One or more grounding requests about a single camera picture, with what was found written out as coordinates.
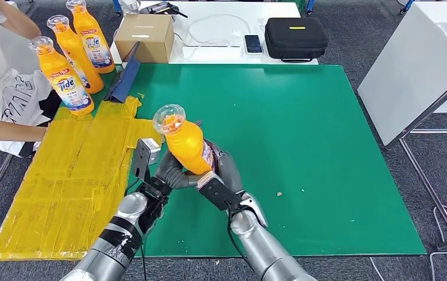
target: tide bottle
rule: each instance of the tide bottle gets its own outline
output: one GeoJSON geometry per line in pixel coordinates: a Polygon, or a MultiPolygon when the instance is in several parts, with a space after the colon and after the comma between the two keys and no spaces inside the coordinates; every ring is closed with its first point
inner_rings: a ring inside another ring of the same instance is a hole
{"type": "Polygon", "coordinates": [[[201,128],[185,119],[180,105],[168,104],[158,109],[153,127],[165,135],[170,152],[187,170],[204,174],[214,169],[213,152],[204,141],[201,128]]]}
{"type": "Polygon", "coordinates": [[[91,96],[85,91],[72,65],[56,52],[51,38],[36,37],[29,47],[36,52],[41,71],[72,114],[85,115],[94,110],[91,96]]]}
{"type": "Polygon", "coordinates": [[[101,74],[114,71],[110,48],[98,22],[87,11],[85,1],[67,0],[67,9],[72,11],[75,32],[82,39],[87,56],[96,71],[101,74]]]}
{"type": "Polygon", "coordinates": [[[56,15],[49,18],[46,23],[56,35],[58,45],[60,45],[68,62],[79,75],[85,90],[90,94],[101,91],[104,86],[103,80],[101,80],[98,72],[92,66],[91,61],[89,61],[81,39],[70,29],[68,18],[56,15]]]}

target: yellow tape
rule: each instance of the yellow tape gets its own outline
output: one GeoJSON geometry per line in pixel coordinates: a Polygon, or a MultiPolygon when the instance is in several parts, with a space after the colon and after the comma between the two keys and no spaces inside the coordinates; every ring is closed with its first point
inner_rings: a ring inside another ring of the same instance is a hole
{"type": "Polygon", "coordinates": [[[102,102],[96,117],[60,110],[0,228],[0,261],[80,259],[116,211],[139,138],[161,136],[133,119],[140,102],[102,102]]]}

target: clear plastic cap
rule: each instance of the clear plastic cap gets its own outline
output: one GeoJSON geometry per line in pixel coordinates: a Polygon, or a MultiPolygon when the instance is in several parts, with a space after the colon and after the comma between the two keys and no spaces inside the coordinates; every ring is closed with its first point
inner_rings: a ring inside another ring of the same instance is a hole
{"type": "Polygon", "coordinates": [[[52,39],[46,36],[38,36],[32,39],[29,43],[29,48],[38,55],[48,54],[54,50],[52,39]]]}
{"type": "Polygon", "coordinates": [[[86,11],[85,0],[67,0],[66,6],[72,13],[83,13],[86,11]]]}
{"type": "Polygon", "coordinates": [[[55,15],[48,19],[46,25],[54,32],[64,32],[70,28],[70,21],[66,16],[55,15]]]}
{"type": "Polygon", "coordinates": [[[154,114],[153,127],[158,133],[171,135],[180,130],[184,121],[184,109],[178,104],[167,104],[154,114]]]}
{"type": "Polygon", "coordinates": [[[121,0],[124,4],[133,5],[137,3],[137,0],[121,0]]]}

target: cardboard box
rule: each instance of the cardboard box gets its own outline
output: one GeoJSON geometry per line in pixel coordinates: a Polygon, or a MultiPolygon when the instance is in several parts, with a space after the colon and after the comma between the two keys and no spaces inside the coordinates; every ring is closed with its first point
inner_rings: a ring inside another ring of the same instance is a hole
{"type": "Polygon", "coordinates": [[[141,63],[168,63],[174,45],[174,26],[170,15],[125,15],[115,36],[122,61],[136,42],[136,58],[141,63]]]}

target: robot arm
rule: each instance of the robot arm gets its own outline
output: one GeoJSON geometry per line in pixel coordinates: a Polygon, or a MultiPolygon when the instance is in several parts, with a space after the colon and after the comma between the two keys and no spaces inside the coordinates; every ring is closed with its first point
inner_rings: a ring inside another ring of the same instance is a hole
{"type": "Polygon", "coordinates": [[[249,265],[260,280],[317,281],[266,230],[268,223],[263,210],[256,198],[242,189],[232,157],[215,145],[212,148],[217,158],[218,174],[205,174],[198,181],[198,191],[219,210],[227,211],[230,228],[239,238],[249,265]]]}
{"type": "Polygon", "coordinates": [[[150,139],[140,140],[133,170],[143,180],[137,190],[125,196],[108,225],[86,256],[62,281],[117,281],[130,265],[146,235],[163,214],[172,188],[150,177],[147,166],[156,161],[160,147],[150,139]]]}

